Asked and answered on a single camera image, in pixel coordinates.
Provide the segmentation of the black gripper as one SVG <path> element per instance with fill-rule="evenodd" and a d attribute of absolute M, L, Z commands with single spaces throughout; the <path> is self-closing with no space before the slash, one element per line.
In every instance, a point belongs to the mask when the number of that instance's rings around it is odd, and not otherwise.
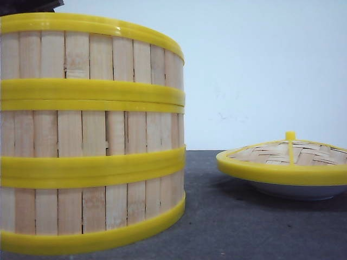
<path fill-rule="evenodd" d="M 1 0 L 1 16 L 28 13 L 54 12 L 63 5 L 63 0 Z"/>

